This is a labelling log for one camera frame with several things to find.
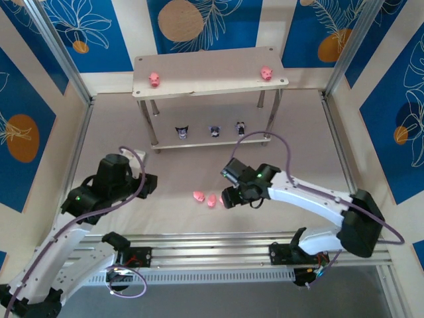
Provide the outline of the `two-tier shelf with chrome legs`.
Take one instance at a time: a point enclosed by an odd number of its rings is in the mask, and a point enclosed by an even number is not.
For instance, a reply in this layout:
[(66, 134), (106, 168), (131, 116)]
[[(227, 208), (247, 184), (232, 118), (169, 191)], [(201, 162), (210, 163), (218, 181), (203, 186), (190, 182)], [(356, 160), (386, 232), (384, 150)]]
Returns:
[[(273, 70), (264, 81), (263, 66)], [(152, 87), (156, 72), (160, 85)], [(289, 81), (272, 46), (138, 56), (134, 63), (132, 96), (146, 126), (151, 148), (221, 146), (243, 143), (267, 145), (282, 93)], [(239, 136), (236, 123), (245, 123)], [(185, 140), (176, 127), (189, 125)], [(220, 126), (218, 138), (210, 126)]]

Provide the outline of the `small controller board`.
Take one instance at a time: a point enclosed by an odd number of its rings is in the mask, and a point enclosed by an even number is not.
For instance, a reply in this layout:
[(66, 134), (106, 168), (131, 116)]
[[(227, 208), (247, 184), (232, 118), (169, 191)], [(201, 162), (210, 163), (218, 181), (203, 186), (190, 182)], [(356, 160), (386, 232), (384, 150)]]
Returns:
[(111, 268), (106, 272), (105, 282), (113, 292), (122, 292), (127, 289), (134, 280), (134, 274), (129, 270)]
[(301, 288), (310, 288), (314, 284), (316, 279), (320, 278), (329, 266), (308, 266), (302, 268), (295, 268), (294, 284)]

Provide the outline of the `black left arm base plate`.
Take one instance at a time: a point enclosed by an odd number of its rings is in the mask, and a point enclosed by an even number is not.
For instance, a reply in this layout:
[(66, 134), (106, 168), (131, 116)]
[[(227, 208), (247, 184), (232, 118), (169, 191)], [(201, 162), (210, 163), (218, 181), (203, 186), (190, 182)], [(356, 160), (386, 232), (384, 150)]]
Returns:
[(149, 268), (152, 261), (152, 248), (128, 247), (120, 256), (119, 262), (128, 268)]

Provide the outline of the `aluminium mounting rail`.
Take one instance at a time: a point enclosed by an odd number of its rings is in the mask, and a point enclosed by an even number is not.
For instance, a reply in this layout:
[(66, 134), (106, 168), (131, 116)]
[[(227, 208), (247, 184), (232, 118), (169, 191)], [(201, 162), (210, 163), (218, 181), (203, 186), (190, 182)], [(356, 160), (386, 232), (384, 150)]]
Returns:
[[(151, 247), (150, 268), (156, 270), (224, 270), (271, 268), (268, 246), (290, 243), (294, 232), (195, 233), (177, 235), (123, 235), (131, 247)], [(89, 234), (74, 248), (63, 268), (93, 254), (101, 235)], [(334, 266), (392, 265), (387, 247), (378, 245), (371, 258), (342, 252)]]

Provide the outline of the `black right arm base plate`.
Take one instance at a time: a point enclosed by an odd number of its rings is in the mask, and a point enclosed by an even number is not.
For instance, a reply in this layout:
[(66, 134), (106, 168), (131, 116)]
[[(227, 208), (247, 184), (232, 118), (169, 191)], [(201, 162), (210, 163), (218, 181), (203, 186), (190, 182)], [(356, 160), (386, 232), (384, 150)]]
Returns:
[(323, 252), (309, 255), (294, 244), (280, 244), (273, 242), (268, 246), (272, 265), (327, 265), (329, 256)]

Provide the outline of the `aluminium upright post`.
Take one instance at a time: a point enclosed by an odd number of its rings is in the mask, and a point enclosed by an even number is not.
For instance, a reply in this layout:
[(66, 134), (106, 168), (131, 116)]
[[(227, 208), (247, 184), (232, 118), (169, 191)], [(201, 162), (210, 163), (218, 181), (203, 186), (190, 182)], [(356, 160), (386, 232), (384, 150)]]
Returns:
[(377, 47), (390, 29), (396, 15), (392, 12), (401, 2), (392, 0), (363, 0), (362, 12), (342, 49), (333, 73), (323, 91), (323, 99), (334, 94), (338, 84), (345, 79), (353, 88)]
[(23, 0), (23, 3), (39, 30), (44, 41), (47, 43), (50, 51), (58, 61), (60, 67), (67, 75), (70, 82), (73, 84), (76, 92), (81, 97), (81, 100), (89, 107), (92, 102), (92, 96), (84, 84), (80, 73), (67, 51), (62, 39), (56, 31), (54, 25), (50, 21), (47, 13), (43, 9), (39, 0)]

